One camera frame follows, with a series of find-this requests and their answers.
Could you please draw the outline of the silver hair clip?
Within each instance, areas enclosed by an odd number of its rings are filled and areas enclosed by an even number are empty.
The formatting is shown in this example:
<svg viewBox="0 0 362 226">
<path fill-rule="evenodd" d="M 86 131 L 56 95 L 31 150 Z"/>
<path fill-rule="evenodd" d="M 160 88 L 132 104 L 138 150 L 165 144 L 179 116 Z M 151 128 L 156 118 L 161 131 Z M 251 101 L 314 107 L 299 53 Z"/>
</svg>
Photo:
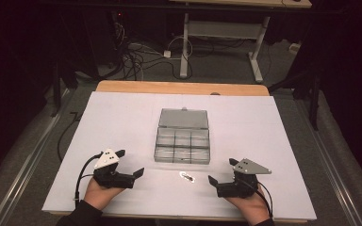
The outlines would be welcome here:
<svg viewBox="0 0 362 226">
<path fill-rule="evenodd" d="M 187 174 L 185 171 L 180 171 L 179 175 L 181 178 L 184 178 L 185 180 L 187 180 L 191 183 L 195 183 L 195 178 L 192 177 L 191 175 Z"/>
</svg>

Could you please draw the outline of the transparent grey compartment storage box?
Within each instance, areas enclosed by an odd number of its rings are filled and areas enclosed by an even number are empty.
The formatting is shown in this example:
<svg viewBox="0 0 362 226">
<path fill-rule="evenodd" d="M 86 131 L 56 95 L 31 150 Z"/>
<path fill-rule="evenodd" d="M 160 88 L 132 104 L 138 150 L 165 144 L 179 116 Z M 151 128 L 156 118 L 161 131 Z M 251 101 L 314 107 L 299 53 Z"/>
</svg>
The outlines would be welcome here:
<svg viewBox="0 0 362 226">
<path fill-rule="evenodd" d="M 206 110 L 163 108 L 156 130 L 156 162 L 210 162 L 210 133 Z"/>
</svg>

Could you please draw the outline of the black metal stand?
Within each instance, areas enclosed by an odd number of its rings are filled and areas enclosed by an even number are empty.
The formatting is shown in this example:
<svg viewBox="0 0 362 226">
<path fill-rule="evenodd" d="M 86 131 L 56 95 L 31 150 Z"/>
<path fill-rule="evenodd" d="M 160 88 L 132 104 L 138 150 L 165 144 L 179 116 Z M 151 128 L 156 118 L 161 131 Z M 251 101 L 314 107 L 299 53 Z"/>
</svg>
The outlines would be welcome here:
<svg viewBox="0 0 362 226">
<path fill-rule="evenodd" d="M 55 117 L 62 106 L 62 90 L 61 84 L 64 84 L 67 89 L 76 89 L 78 83 L 75 78 L 74 70 L 67 65 L 66 63 L 56 61 L 53 65 L 53 101 L 54 101 L 54 110 L 52 112 L 52 117 Z"/>
<path fill-rule="evenodd" d="M 290 88 L 293 89 L 292 96 L 294 99 L 303 100 L 308 98 L 309 110 L 308 119 L 315 131 L 318 130 L 318 100 L 320 95 L 321 84 L 321 69 L 315 65 L 309 65 L 306 69 L 301 70 L 298 73 L 293 73 L 287 78 L 268 87 L 269 93 L 272 93 L 278 89 Z"/>
</svg>

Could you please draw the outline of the person's right hand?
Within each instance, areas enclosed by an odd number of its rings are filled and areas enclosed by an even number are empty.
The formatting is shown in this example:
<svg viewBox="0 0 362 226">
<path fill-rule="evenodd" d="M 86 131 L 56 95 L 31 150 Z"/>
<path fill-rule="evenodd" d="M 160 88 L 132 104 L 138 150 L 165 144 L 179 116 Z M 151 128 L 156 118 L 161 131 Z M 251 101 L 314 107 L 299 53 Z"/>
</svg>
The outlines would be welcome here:
<svg viewBox="0 0 362 226">
<path fill-rule="evenodd" d="M 263 200 L 264 194 L 261 187 L 251 197 L 242 198 L 226 198 L 238 208 L 243 217 L 250 226 L 256 226 L 270 218 L 266 202 Z"/>
</svg>

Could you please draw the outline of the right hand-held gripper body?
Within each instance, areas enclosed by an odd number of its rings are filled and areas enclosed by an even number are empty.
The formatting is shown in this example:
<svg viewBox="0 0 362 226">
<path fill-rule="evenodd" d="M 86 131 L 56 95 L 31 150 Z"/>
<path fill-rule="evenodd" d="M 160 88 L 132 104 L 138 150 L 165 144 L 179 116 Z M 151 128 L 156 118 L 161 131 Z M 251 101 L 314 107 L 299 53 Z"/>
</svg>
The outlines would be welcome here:
<svg viewBox="0 0 362 226">
<path fill-rule="evenodd" d="M 217 194 L 220 198 L 247 198 L 258 190 L 257 174 L 271 174 L 272 171 L 256 162 L 243 158 L 233 167 L 233 181 L 218 184 Z"/>
</svg>

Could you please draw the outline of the white table cover sheet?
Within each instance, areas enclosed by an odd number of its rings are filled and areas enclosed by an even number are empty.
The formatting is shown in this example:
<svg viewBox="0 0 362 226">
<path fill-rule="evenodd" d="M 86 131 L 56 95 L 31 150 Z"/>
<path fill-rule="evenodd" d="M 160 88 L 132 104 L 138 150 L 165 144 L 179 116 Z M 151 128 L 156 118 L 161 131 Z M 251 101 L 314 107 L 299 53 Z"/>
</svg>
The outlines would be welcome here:
<svg viewBox="0 0 362 226">
<path fill-rule="evenodd" d="M 206 110 L 210 133 L 208 165 L 158 163 L 154 159 L 156 129 L 163 108 Z M 43 211 L 74 210 L 74 196 L 83 195 L 92 172 L 87 160 L 107 148 L 125 150 L 118 170 L 144 168 L 133 188 L 106 208 L 108 216 L 141 218 L 201 218 L 239 220 L 239 211 L 218 197 L 207 176 L 229 182 L 230 158 L 248 158 L 271 170 L 259 176 L 270 191 L 277 220 L 316 219 L 303 176 L 271 96 L 138 94 L 95 91 L 74 133 Z M 191 183 L 180 171 L 195 178 Z"/>
</svg>

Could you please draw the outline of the person's left hand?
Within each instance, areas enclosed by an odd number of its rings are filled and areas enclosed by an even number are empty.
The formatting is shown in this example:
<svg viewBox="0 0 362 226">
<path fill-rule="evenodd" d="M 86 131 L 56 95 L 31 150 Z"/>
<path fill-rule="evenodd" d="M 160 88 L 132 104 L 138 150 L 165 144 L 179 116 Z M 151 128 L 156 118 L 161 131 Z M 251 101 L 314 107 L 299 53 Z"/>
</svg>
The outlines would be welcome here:
<svg viewBox="0 0 362 226">
<path fill-rule="evenodd" d="M 85 192 L 84 201 L 98 210 L 104 210 L 109 203 L 122 192 L 123 188 L 106 188 L 100 186 L 91 178 Z"/>
</svg>

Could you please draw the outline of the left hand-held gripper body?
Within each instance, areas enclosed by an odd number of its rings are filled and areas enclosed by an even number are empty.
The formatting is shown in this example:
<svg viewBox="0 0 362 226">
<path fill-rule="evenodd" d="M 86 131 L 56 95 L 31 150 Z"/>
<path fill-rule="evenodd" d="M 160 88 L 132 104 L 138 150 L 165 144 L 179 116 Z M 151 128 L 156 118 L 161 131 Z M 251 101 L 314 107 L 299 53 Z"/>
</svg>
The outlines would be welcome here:
<svg viewBox="0 0 362 226">
<path fill-rule="evenodd" d="M 131 174 L 117 171 L 120 158 L 112 149 L 106 149 L 94 166 L 93 178 L 103 187 L 132 188 L 135 180 Z"/>
</svg>

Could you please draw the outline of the metal floor rail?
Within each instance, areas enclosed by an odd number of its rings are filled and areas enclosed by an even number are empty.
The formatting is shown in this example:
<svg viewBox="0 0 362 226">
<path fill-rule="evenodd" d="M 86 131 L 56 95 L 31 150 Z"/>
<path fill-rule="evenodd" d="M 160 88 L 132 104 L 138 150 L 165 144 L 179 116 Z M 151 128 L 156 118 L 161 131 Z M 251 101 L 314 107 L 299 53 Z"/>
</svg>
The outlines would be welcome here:
<svg viewBox="0 0 362 226">
<path fill-rule="evenodd" d="M 342 181 L 340 174 L 337 172 L 337 167 L 328 153 L 328 150 L 321 139 L 320 133 L 314 129 L 308 118 L 306 103 L 302 100 L 298 100 L 297 107 L 300 114 L 304 117 L 304 122 L 309 127 L 309 131 L 315 140 L 321 164 L 327 174 L 331 186 L 334 189 L 334 193 L 337 196 L 339 205 L 341 206 L 346 219 L 348 220 L 350 226 L 362 226 L 362 218 L 359 216 L 352 195 L 350 194 L 346 184 Z"/>
<path fill-rule="evenodd" d="M 59 107 L 50 96 L 48 104 L 27 125 L 4 158 L 0 167 L 0 226 L 7 224 L 73 96 L 74 89 L 64 89 L 58 96 Z"/>
</svg>

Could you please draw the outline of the white frame desk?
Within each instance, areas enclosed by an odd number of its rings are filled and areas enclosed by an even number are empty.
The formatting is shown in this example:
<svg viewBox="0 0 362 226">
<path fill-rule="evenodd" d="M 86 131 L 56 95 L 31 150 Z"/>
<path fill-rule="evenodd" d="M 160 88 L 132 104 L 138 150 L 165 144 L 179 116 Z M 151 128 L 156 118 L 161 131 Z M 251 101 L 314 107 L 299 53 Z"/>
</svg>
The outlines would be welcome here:
<svg viewBox="0 0 362 226">
<path fill-rule="evenodd" d="M 287 9 L 308 9 L 312 7 L 310 0 L 172 0 L 182 3 L 185 7 L 203 4 L 208 7 L 236 7 L 242 9 L 280 9 L 285 12 Z M 255 41 L 255 49 L 248 53 L 248 60 L 251 65 L 256 83 L 263 82 L 263 76 L 257 60 L 262 42 L 264 40 L 270 16 L 264 16 L 259 22 L 230 22 L 225 19 L 199 19 L 192 20 L 188 13 L 184 14 L 183 28 L 183 49 L 180 57 L 181 78 L 191 75 L 189 71 L 189 56 L 192 53 L 192 45 L 189 37 L 206 38 L 230 38 L 248 39 Z"/>
</svg>

